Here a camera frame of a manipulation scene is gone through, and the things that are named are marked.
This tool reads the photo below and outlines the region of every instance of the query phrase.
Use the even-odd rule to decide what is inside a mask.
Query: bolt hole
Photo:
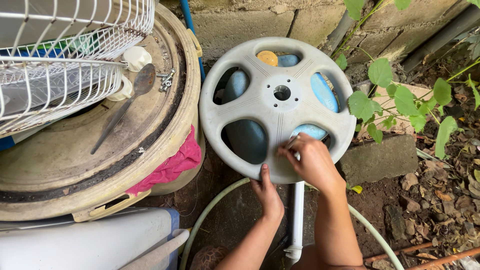
[[[281,101],[287,100],[290,98],[290,95],[291,95],[290,88],[286,86],[277,86],[273,91],[273,95],[278,100],[281,100]]]

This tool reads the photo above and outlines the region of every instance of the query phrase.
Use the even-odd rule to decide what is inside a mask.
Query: white wire rack
[[[65,117],[105,98],[120,87],[124,67],[121,63],[81,59],[35,65],[36,59],[30,57],[0,60],[16,61],[9,69],[0,70],[0,78],[11,76],[7,72],[12,70],[15,76],[23,74],[14,83],[0,83],[0,137]],[[52,98],[58,93],[60,98]],[[6,114],[18,104],[26,107],[19,113]]]
[[[152,30],[155,0],[4,1],[0,137],[65,117],[118,89],[113,62]]]

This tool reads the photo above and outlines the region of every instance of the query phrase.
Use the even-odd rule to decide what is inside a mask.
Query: concrete block wall
[[[181,17],[178,0],[160,3]],[[191,0],[189,4],[206,67],[234,46],[259,37],[290,37],[320,48],[346,10],[342,0]],[[367,0],[365,8],[373,4]],[[374,13],[348,45],[361,47],[374,58],[396,60],[468,5],[466,0],[412,0],[406,10],[398,11],[389,4]],[[349,63],[368,60],[358,50],[345,54]]]
[[[465,0],[412,0],[403,11],[387,5],[367,19],[347,45],[363,48],[373,58],[401,60],[469,4]],[[349,63],[369,59],[358,50],[349,50],[346,56]]]

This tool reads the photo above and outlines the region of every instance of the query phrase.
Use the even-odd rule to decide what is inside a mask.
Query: red towel
[[[177,179],[181,172],[196,168],[201,161],[202,150],[195,141],[195,128],[192,125],[190,133],[178,152],[165,160],[153,173],[125,192],[137,196],[139,192],[149,190],[157,183],[168,183]]]

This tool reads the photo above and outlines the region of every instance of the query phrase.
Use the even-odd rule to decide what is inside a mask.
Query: rusty spoon
[[[135,94],[125,102],[120,109],[117,111],[117,113],[113,116],[112,120],[108,124],[107,128],[103,131],[102,135],[96,142],[95,146],[92,148],[92,151],[90,151],[90,154],[95,154],[97,149],[102,145],[102,143],[105,141],[105,139],[110,135],[110,133],[113,131],[115,126],[120,122],[120,119],[125,115],[127,112],[128,108],[130,108],[130,105],[133,103],[133,101],[140,95],[144,95],[148,93],[152,87],[153,84],[155,83],[155,67],[152,64],[147,64],[145,65],[140,72],[137,74],[137,77],[135,78],[135,81],[133,83],[133,90],[135,91]]]

